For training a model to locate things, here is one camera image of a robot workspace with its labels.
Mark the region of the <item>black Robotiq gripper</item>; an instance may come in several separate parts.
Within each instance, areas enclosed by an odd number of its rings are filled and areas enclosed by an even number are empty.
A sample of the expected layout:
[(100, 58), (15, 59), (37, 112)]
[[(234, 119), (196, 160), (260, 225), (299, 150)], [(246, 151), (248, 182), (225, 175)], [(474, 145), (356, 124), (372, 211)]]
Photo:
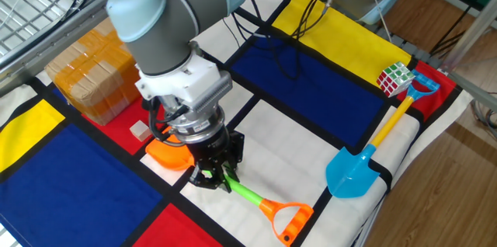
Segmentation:
[(243, 159), (244, 141), (244, 134), (221, 127), (206, 140), (187, 144), (196, 165), (189, 181), (200, 188), (229, 193), (228, 177), (239, 181), (237, 170)]

